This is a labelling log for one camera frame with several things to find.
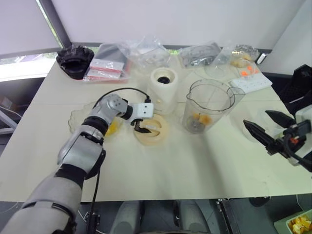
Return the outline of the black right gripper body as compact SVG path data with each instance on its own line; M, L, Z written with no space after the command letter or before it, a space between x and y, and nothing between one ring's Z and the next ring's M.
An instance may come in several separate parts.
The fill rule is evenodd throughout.
M299 156L296 152L304 146L307 135L310 133L310 123L300 122L291 125L279 139L273 139L267 146L266 150L270 155L280 153L285 158L306 159L305 156Z

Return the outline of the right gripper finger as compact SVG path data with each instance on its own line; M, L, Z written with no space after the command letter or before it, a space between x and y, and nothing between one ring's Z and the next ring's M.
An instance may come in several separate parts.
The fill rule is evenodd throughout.
M280 111L266 110L265 113L279 126L290 127L295 124L295 120Z
M243 120L243 124L245 128L249 131L249 133L262 145L265 146L268 153L277 153L278 147L274 138L268 135L265 130L260 127L258 124Z

